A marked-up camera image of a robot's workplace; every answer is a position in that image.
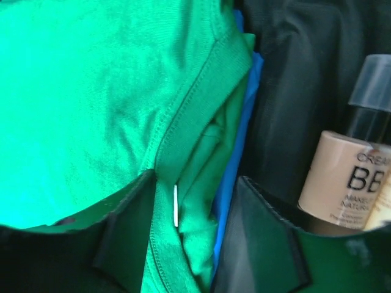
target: black fabric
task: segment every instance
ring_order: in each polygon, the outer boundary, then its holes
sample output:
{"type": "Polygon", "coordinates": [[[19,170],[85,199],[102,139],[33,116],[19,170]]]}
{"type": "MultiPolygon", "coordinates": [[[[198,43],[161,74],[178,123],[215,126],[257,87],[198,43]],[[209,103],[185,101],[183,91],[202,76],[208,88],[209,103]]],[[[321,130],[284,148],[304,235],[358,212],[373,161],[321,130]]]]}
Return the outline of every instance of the black fabric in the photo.
{"type": "Polygon", "coordinates": [[[236,0],[265,62],[239,175],[296,204],[364,58],[391,53],[389,0],[236,0]]]}
{"type": "Polygon", "coordinates": [[[155,189],[154,171],[147,170],[53,226],[0,226],[0,291],[140,292],[155,189]]]}
{"type": "Polygon", "coordinates": [[[318,236],[311,216],[240,177],[213,293],[386,293],[391,225],[349,236],[318,236]]]}

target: green fabric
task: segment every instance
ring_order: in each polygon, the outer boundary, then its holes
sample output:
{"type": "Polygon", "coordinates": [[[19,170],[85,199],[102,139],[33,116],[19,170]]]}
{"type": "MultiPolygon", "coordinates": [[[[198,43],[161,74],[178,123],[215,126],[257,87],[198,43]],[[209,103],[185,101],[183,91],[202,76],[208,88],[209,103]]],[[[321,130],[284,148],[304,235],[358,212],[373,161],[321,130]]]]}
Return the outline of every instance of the green fabric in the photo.
{"type": "Polygon", "coordinates": [[[251,66],[231,1],[19,0],[0,28],[0,223],[52,224],[154,168],[142,292],[207,292],[251,66]]]}

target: white tag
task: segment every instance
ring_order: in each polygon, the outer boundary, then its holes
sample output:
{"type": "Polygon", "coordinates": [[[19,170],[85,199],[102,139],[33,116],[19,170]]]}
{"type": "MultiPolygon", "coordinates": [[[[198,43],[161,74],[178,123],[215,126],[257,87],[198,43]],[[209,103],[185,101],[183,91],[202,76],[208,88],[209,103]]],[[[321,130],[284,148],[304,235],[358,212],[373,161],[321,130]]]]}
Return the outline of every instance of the white tag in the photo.
{"type": "Polygon", "coordinates": [[[174,226],[178,228],[178,186],[174,185],[174,226]]]}

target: bb cream bottle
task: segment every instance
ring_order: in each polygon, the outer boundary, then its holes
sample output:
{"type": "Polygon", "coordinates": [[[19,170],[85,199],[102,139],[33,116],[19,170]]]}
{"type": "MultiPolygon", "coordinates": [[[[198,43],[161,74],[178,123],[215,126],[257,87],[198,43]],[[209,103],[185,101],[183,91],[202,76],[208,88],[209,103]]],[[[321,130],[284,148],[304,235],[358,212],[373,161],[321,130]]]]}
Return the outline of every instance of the bb cream bottle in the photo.
{"type": "MultiPolygon", "coordinates": [[[[391,147],[380,144],[390,113],[391,55],[369,55],[337,132],[321,134],[299,199],[303,211],[341,227],[364,228],[391,166],[391,147]]],[[[316,222],[309,227],[317,233],[316,222]]]]}

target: folded clothing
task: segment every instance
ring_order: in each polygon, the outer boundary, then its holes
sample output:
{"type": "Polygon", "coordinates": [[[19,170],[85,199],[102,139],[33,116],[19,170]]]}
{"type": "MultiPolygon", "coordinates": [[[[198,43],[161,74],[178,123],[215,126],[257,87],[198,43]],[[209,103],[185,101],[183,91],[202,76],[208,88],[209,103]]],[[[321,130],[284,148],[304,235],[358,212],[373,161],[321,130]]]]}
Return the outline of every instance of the folded clothing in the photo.
{"type": "Polygon", "coordinates": [[[52,224],[154,168],[142,292],[208,291],[211,202],[255,41],[235,27],[232,8],[221,0],[0,3],[0,223],[52,224]]]}

